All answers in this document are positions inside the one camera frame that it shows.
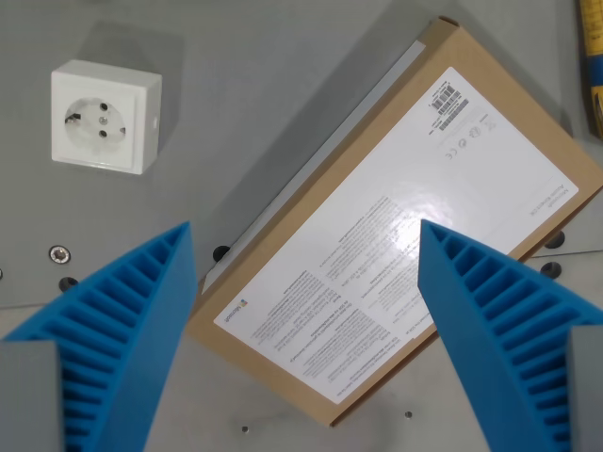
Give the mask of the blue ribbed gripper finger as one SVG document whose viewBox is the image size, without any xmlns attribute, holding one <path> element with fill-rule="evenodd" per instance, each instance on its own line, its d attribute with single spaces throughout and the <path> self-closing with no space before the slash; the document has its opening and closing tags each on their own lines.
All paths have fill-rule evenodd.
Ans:
<svg viewBox="0 0 603 452">
<path fill-rule="evenodd" d="M 196 297 L 190 225 L 127 252 L 5 336 L 57 346 L 67 451 L 141 451 Z"/>
<path fill-rule="evenodd" d="M 572 448 L 566 350 L 602 311 L 514 258 L 422 220 L 418 288 L 493 451 Z"/>
</svg>

